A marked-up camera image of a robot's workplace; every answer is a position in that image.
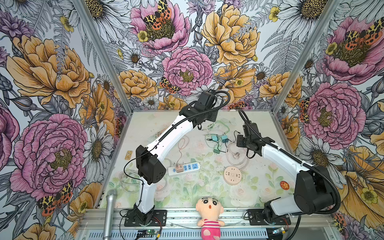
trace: microphone head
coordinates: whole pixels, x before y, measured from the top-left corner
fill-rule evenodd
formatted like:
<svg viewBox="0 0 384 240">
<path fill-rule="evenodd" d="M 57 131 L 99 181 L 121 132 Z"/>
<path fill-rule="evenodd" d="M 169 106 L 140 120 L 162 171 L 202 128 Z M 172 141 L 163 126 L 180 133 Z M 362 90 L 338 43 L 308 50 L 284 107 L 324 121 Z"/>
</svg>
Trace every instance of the microphone head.
<svg viewBox="0 0 384 240">
<path fill-rule="evenodd" d="M 111 189 L 107 193 L 107 196 L 113 196 L 113 195 L 117 195 L 116 189 Z"/>
</svg>

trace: pink striped shirt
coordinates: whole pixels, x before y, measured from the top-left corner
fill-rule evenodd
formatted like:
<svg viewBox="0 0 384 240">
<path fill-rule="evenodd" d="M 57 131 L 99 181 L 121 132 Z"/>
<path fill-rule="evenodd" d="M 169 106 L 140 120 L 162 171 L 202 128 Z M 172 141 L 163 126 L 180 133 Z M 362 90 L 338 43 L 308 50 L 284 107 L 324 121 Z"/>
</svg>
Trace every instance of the pink striped shirt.
<svg viewBox="0 0 384 240">
<path fill-rule="evenodd" d="M 220 228 L 220 224 L 218 221 L 209 221 L 208 219 L 204 219 L 204 225 L 202 228 Z"/>
</svg>

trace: round power strip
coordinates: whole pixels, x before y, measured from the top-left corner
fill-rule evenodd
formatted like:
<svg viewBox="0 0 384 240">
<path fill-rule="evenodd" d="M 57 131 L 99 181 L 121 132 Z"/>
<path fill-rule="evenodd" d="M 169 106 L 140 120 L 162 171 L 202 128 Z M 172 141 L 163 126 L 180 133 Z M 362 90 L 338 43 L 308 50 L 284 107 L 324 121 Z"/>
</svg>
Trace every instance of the round power strip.
<svg viewBox="0 0 384 240">
<path fill-rule="evenodd" d="M 242 174 L 237 167 L 229 166 L 224 170 L 224 180 L 230 185 L 236 185 L 241 181 Z"/>
</svg>

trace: orange round object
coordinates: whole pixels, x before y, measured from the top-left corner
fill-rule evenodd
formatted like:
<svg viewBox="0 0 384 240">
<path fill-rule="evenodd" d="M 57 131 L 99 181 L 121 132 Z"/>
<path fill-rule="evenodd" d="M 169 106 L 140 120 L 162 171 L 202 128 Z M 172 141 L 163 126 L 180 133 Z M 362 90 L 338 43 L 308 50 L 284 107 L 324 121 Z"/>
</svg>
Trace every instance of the orange round object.
<svg viewBox="0 0 384 240">
<path fill-rule="evenodd" d="M 289 184 L 286 182 L 286 181 L 281 181 L 280 182 L 280 187 L 284 190 L 288 190 L 289 189 Z"/>
</svg>

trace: plush doll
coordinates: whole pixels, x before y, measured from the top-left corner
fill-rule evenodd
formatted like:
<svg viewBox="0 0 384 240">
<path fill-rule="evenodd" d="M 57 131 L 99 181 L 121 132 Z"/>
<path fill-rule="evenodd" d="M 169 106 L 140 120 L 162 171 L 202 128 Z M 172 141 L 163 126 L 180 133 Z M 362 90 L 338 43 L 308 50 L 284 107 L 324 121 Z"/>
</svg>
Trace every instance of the plush doll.
<svg viewBox="0 0 384 240">
<path fill-rule="evenodd" d="M 218 220 L 219 215 L 224 212 L 221 203 L 214 198 L 203 197 L 196 203 L 196 210 L 202 218 L 197 223 L 201 227 L 201 238 L 203 240 L 219 240 L 221 237 L 220 227 L 224 226 L 224 222 Z"/>
</svg>

